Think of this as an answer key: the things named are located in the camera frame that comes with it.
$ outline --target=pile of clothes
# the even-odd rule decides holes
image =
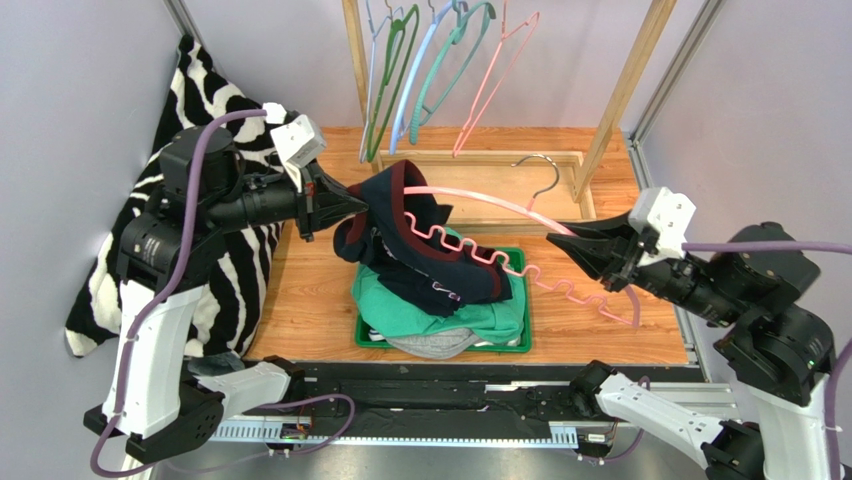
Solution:
[[[470,346],[517,344],[526,309],[523,279],[506,275],[496,262],[475,260],[469,245],[456,252],[441,245],[439,234],[428,240],[415,235],[404,212],[428,233],[452,210],[432,195],[403,194],[405,187],[425,185],[417,167],[402,161],[349,187],[370,209],[337,227],[334,251],[360,263],[352,296],[371,339],[432,359]],[[458,247],[458,235],[447,231],[455,235],[447,243]],[[477,250],[482,258],[492,254]]]

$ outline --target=striped fabric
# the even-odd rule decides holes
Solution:
[[[185,128],[206,125],[227,112],[249,108],[259,105],[215,73],[210,55],[192,37],[184,37],[178,47],[177,68],[154,139],[154,154],[101,246],[68,315],[65,335],[75,356],[88,354],[119,333],[117,239],[128,222],[144,210],[148,197],[163,179],[158,162],[160,150]],[[283,171],[280,164],[267,162],[266,156],[274,148],[262,118],[234,121],[226,127],[247,160],[246,173],[263,173],[270,168]],[[227,351],[243,356],[248,351],[263,311],[270,263],[281,227],[276,224],[248,228],[226,236],[228,253],[219,259],[209,284],[204,287],[186,343],[187,356]]]

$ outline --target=white wall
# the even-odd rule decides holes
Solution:
[[[3,478],[96,478],[83,412],[116,342],[75,359],[63,326],[150,154],[179,38],[159,1],[0,3]]]
[[[780,222],[797,239],[852,243],[852,3],[729,1],[645,142],[656,185],[698,206],[692,241],[727,241],[741,227]],[[852,336],[852,259],[809,253],[822,276],[800,302]],[[702,344],[721,332],[702,330]],[[732,377],[715,353],[713,372]],[[849,429],[852,372],[838,424]],[[841,434],[852,461],[849,434]]]
[[[369,1],[375,18],[387,14],[384,0]],[[425,1],[418,3],[422,9],[418,37],[422,37],[431,22],[431,10]],[[433,1],[438,9],[445,3]],[[500,36],[503,2],[492,3],[497,11],[496,21],[468,71],[430,125],[462,125],[467,119]],[[361,125],[340,0],[186,0],[186,4],[217,64],[249,96],[260,102],[285,102],[310,113],[321,125]],[[390,4],[407,8],[412,0],[393,0]],[[635,127],[702,4],[703,0],[678,2],[625,113],[622,128]],[[371,35],[366,6],[363,2],[361,5],[369,58]],[[650,0],[510,2],[510,26],[536,10],[542,12],[541,21],[480,125],[597,126],[649,5]],[[440,94],[441,87],[467,57],[479,31],[480,15],[473,17],[464,41],[450,50],[427,98]],[[420,77],[425,78],[454,23],[450,17],[442,22]],[[386,35],[387,29],[378,40],[376,76],[383,68]],[[502,71],[500,67],[520,44],[516,37],[504,46],[497,71]],[[418,39],[414,52],[419,45]],[[415,92],[419,92],[420,84],[420,80],[415,83]]]

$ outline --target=clothing rack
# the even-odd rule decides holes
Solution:
[[[645,15],[633,47],[627,61],[622,68],[615,89],[610,96],[609,102],[604,110],[603,116],[595,130],[594,137],[588,149],[585,151],[537,151],[552,158],[562,172],[562,181],[556,189],[548,192],[548,206],[541,205],[538,208],[549,208],[545,215],[564,221],[592,220],[596,218],[594,199],[590,189],[590,183],[595,170],[600,166],[604,152],[612,139],[613,133],[618,129],[618,124],[624,114],[630,98],[636,89],[639,79],[645,70],[648,59],[657,45],[657,41],[668,22],[677,0],[652,0]],[[361,29],[361,13],[358,0],[342,0],[343,12],[346,22],[346,31],[349,39],[349,48],[352,54],[352,62],[355,69],[355,84],[358,89],[358,99],[361,106],[361,114],[366,123],[367,112],[367,56],[364,50],[364,36]],[[443,127],[427,127],[427,136],[432,131]],[[507,195],[519,192],[526,195],[524,188],[517,188],[517,180],[523,178],[528,180],[532,190],[547,181],[542,181],[541,172],[549,172],[549,168],[533,173],[533,169],[524,170],[523,175],[509,167],[519,158],[529,154],[529,151],[500,150],[497,145],[488,145],[488,149],[463,150],[457,157],[453,157],[452,151],[448,149],[426,148],[399,149],[396,154],[390,155],[388,150],[379,150],[372,162],[373,173],[402,160],[412,160],[417,163],[418,168],[424,173],[430,184],[436,186],[463,186],[476,190],[477,179],[481,182],[490,181],[493,185],[493,172],[501,171],[500,175],[506,183],[502,189]],[[485,177],[482,173],[487,169],[492,173],[491,177]],[[459,182],[470,182],[460,185]],[[477,210],[477,216],[462,219],[451,226],[464,233],[512,233],[512,234],[538,234],[542,232],[540,225],[529,220],[506,218],[501,213]]]

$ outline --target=metal hook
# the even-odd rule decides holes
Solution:
[[[537,191],[533,194],[533,197],[530,199],[530,203],[527,205],[527,210],[532,210],[533,203],[535,203],[535,198],[537,196],[541,195],[542,193],[549,192],[550,190],[553,190],[556,187],[556,185],[559,184],[559,178],[560,178],[559,167],[556,165],[556,162],[554,162],[553,159],[548,157],[547,155],[542,155],[540,153],[533,153],[533,154],[527,155],[526,157],[524,157],[524,158],[518,160],[517,162],[513,163],[512,166],[517,167],[518,165],[527,161],[528,158],[533,158],[533,157],[543,158],[543,159],[547,160],[547,163],[549,163],[550,166],[553,167],[553,172],[556,173],[556,178],[553,180],[553,183],[551,183],[549,187],[543,188],[543,189],[541,189],[541,190],[539,190],[539,191]]]

